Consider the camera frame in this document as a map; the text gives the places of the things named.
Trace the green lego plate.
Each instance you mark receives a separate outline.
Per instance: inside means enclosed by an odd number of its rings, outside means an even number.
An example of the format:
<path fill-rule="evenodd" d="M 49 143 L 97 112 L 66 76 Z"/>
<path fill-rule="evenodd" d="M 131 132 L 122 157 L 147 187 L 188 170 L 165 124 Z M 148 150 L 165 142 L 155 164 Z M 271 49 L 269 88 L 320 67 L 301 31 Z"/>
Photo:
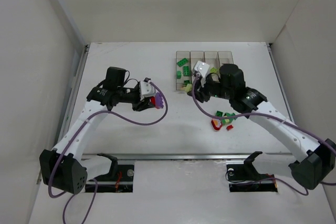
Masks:
<path fill-rule="evenodd" d="M 191 71 L 190 71 L 189 66 L 183 66 L 182 70 L 183 70 L 183 76 L 188 77 L 188 76 L 191 75 Z"/>

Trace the green lego brick cluster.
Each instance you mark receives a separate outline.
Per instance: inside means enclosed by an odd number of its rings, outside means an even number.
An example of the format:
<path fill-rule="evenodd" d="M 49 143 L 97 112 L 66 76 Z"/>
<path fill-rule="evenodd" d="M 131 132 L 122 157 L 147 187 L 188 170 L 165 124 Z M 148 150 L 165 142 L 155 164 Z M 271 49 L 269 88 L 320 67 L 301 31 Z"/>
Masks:
<path fill-rule="evenodd" d="M 223 113 L 222 111 L 216 111 L 216 114 L 215 116 L 219 116 L 221 118 L 224 118 L 224 119 L 214 119 L 214 121 L 219 125 L 219 126 L 224 126 L 224 125 L 228 125 L 228 124 L 231 124 L 233 120 L 236 120 L 235 118 L 233 119 L 227 119 L 227 117 L 230 117 L 230 116 L 235 116 L 235 113 L 228 113 L 228 112 L 225 112 Z"/>

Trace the green square lego brick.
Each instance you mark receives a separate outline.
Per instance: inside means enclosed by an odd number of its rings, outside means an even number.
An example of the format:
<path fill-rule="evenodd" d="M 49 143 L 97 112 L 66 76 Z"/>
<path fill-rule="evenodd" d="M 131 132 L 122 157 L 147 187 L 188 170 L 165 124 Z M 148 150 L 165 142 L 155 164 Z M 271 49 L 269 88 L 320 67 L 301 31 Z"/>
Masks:
<path fill-rule="evenodd" d="M 182 73 L 180 71 L 176 72 L 176 79 L 181 79 Z"/>

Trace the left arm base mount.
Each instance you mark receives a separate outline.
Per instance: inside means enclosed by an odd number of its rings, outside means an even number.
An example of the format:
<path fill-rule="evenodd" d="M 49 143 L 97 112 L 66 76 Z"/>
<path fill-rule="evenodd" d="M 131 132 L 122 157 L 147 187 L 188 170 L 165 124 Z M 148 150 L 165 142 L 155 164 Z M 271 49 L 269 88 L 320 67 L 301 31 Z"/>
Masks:
<path fill-rule="evenodd" d="M 80 164 L 87 171 L 84 192 L 92 193 L 131 193 L 135 166 L 132 162 L 119 161 L 110 154 L 99 153 Z"/>

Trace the small purple lego brick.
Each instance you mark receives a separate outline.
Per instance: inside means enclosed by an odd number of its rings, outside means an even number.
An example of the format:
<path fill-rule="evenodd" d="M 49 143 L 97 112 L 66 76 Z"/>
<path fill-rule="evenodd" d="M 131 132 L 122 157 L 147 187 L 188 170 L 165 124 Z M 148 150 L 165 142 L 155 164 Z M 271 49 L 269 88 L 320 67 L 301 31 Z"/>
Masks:
<path fill-rule="evenodd" d="M 160 92 L 157 92 L 154 96 L 154 103 L 156 109 L 164 108 L 164 99 Z"/>

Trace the light green lego brick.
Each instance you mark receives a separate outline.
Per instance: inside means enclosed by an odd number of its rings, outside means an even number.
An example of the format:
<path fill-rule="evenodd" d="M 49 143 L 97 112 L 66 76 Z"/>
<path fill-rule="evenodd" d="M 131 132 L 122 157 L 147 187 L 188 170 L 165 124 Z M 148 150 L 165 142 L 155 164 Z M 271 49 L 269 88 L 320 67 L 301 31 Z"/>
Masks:
<path fill-rule="evenodd" d="M 218 72 L 218 69 L 217 69 L 217 68 L 212 67 L 212 68 L 210 69 L 210 73 L 217 73 L 217 72 Z"/>

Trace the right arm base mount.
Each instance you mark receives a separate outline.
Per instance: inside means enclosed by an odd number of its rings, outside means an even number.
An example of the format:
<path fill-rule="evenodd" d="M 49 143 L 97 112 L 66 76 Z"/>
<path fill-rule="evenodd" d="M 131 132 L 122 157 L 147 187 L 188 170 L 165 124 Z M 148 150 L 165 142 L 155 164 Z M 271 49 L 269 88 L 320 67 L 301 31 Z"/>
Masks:
<path fill-rule="evenodd" d="M 266 178 L 274 178 L 274 175 L 261 174 L 253 165 L 255 159 L 261 154 L 262 152 L 257 151 L 244 160 L 226 162 L 225 178 L 229 182 L 231 193 L 278 192 L 275 180 L 266 180 Z"/>

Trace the long green lego brick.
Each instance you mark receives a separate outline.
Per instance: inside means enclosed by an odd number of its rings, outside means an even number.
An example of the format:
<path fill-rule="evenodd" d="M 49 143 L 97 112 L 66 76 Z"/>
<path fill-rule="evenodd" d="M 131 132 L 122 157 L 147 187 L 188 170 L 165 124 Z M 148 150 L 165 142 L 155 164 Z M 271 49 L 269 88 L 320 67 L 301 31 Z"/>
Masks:
<path fill-rule="evenodd" d="M 179 67 L 182 67 L 184 66 L 185 64 L 188 63 L 188 59 L 187 58 L 183 58 L 181 60 L 179 60 L 176 64 L 179 66 Z"/>

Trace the small green lego brick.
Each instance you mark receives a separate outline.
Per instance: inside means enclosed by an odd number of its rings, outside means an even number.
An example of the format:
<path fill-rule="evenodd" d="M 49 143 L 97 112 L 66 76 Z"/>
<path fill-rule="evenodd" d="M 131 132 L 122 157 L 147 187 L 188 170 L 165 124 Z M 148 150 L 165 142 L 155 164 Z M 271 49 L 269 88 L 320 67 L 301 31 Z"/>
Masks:
<path fill-rule="evenodd" d="M 184 85 L 184 86 L 187 86 L 187 85 L 190 84 L 190 83 L 191 83 L 190 80 L 184 80 L 183 85 Z"/>

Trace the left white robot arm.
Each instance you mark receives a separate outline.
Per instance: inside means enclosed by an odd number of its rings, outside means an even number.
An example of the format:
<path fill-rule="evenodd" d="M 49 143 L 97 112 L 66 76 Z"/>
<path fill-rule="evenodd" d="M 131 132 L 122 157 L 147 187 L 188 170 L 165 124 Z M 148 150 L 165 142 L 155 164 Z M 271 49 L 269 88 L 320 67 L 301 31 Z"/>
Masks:
<path fill-rule="evenodd" d="M 106 77 L 94 86 L 78 118 L 64 137 L 51 149 L 43 150 L 40 157 L 42 179 L 48 186 L 51 198 L 57 196 L 52 189 L 76 195 L 87 181 L 99 176 L 114 178 L 118 172 L 118 159 L 110 154 L 99 153 L 94 158 L 83 160 L 84 150 L 94 131 L 104 118 L 112 113 L 119 103 L 132 105 L 133 111 L 143 111 L 156 106 L 158 89 L 149 78 L 127 88 L 127 70 L 109 67 Z"/>

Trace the red flower lego piece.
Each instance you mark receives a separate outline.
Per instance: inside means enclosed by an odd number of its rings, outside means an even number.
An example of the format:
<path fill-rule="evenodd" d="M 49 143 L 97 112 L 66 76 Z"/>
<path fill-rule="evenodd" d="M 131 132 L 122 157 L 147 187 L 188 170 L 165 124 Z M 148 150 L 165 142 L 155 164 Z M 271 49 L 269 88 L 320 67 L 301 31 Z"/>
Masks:
<path fill-rule="evenodd" d="M 223 126 L 222 121 L 219 119 L 212 119 L 211 124 L 212 124 L 213 129 L 216 131 L 219 131 Z"/>

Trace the pale yellow lego brick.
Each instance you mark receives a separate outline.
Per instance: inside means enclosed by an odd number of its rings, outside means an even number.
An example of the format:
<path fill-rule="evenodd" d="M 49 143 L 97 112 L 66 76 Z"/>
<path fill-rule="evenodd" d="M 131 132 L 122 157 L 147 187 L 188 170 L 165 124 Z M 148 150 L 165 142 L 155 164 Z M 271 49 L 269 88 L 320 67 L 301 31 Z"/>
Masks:
<path fill-rule="evenodd" d="M 188 84 L 188 85 L 185 87 L 185 91 L 186 91 L 186 92 L 189 92 L 190 90 L 192 90 L 192 85 L 191 85 L 191 84 Z"/>

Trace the red lego brick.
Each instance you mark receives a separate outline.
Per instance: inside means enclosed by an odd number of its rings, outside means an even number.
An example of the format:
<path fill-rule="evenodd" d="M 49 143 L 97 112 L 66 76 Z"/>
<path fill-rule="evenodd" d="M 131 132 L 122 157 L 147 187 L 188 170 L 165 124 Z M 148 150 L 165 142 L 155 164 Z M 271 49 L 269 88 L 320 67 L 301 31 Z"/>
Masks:
<path fill-rule="evenodd" d="M 155 97 L 150 97 L 150 102 L 153 106 L 156 106 Z"/>

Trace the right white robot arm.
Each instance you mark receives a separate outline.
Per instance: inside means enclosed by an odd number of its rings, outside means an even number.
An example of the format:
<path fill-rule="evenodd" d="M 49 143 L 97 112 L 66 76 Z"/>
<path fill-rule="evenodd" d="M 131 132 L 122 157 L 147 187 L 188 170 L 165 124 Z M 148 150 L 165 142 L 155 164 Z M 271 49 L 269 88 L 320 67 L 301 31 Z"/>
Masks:
<path fill-rule="evenodd" d="M 296 126 L 282 115 L 258 90 L 246 86 L 244 73 L 235 64 L 223 64 L 216 80 L 209 64 L 198 61 L 192 89 L 188 92 L 198 108 L 211 97 L 228 100 L 236 112 L 227 119 L 245 117 L 258 124 L 284 145 L 291 157 L 271 158 L 262 151 L 253 152 L 241 164 L 230 165 L 238 172 L 233 177 L 242 186 L 266 180 L 268 173 L 292 177 L 305 190 L 324 183 L 335 168 L 335 142 Z"/>

